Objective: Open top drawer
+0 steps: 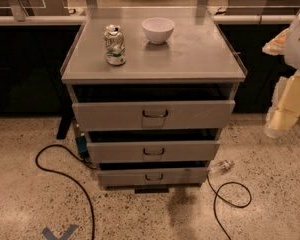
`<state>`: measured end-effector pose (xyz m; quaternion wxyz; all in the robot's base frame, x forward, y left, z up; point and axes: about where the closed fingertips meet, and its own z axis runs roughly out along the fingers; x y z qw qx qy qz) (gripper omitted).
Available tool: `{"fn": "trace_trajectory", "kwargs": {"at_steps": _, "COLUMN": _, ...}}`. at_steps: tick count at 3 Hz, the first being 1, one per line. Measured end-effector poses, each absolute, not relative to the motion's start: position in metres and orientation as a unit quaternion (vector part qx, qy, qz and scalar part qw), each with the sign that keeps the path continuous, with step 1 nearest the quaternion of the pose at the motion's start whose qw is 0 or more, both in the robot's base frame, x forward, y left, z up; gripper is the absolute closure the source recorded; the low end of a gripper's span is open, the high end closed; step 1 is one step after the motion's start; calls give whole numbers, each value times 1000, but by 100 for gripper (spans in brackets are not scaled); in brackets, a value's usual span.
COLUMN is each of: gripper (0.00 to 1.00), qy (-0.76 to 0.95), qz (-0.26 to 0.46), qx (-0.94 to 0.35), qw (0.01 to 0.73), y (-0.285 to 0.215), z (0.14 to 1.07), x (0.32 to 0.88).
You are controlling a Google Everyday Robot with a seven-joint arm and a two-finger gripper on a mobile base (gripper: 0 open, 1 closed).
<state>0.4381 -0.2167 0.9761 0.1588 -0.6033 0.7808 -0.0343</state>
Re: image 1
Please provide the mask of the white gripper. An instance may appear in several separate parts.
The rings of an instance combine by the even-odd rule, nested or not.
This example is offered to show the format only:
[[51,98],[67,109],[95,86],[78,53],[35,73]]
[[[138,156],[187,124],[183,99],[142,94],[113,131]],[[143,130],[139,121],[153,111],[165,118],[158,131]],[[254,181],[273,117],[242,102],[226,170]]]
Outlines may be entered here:
[[[284,29],[262,47],[268,55],[283,55],[286,46]],[[268,137],[278,138],[286,134],[300,118],[300,70],[289,78],[280,77],[272,94],[264,132]]]

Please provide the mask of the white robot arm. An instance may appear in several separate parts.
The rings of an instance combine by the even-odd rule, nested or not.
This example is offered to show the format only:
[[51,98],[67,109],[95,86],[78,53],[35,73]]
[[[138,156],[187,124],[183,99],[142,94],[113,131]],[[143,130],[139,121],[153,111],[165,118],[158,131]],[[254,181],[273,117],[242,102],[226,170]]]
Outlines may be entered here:
[[278,138],[300,118],[300,12],[287,29],[264,45],[262,52],[272,56],[283,55],[284,62],[295,69],[291,77],[279,78],[266,116],[265,134]]

